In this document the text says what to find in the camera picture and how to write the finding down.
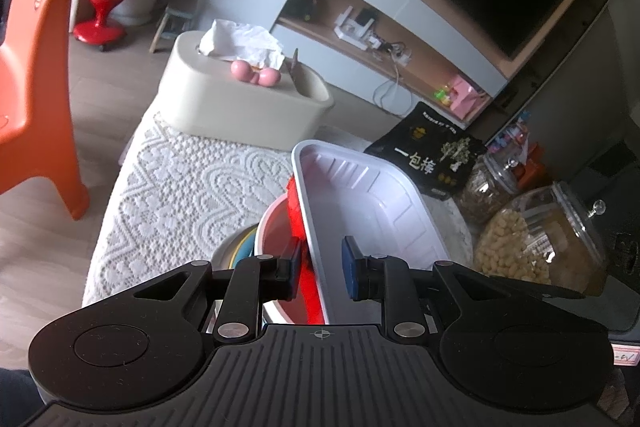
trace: pink bag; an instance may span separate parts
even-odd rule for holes
[[[482,96],[459,74],[449,83],[449,87],[455,93],[449,109],[460,120],[465,120],[466,115],[482,102]]]

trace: small stool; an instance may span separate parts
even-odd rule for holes
[[[193,0],[174,0],[164,10],[158,29],[149,46],[149,53],[154,53],[160,39],[175,39],[181,33],[191,29],[193,20]]]

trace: wooden floor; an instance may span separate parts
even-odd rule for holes
[[[91,206],[73,221],[42,178],[0,195],[0,367],[26,367],[33,335],[81,305],[118,158],[168,58],[147,52],[153,30],[142,28],[130,46],[104,54],[70,40],[71,112]]]

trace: glass jar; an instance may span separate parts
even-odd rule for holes
[[[518,194],[518,182],[511,172],[517,164],[513,159],[499,164],[489,153],[478,158],[465,188],[455,196],[468,223],[484,225]]]
[[[474,252],[474,268],[486,275],[562,286],[600,295],[607,257],[587,212],[564,182],[515,198],[487,224]]]

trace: orange chair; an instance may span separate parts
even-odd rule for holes
[[[69,109],[71,0],[11,0],[0,46],[0,194],[50,179],[74,219],[89,206]]]

